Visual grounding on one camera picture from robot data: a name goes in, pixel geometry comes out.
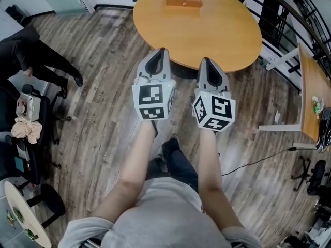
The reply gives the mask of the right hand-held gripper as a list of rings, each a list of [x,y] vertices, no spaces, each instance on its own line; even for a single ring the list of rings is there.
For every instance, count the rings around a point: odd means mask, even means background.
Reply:
[[[228,77],[210,58],[203,58],[200,63],[194,96],[192,116],[199,128],[224,131],[234,123],[236,101],[231,98]]]

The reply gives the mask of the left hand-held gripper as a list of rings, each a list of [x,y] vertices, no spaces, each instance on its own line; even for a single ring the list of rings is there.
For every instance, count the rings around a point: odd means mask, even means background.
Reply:
[[[144,121],[168,119],[175,87],[176,81],[171,79],[169,51],[159,48],[149,52],[138,64],[137,77],[132,85],[138,117]]]

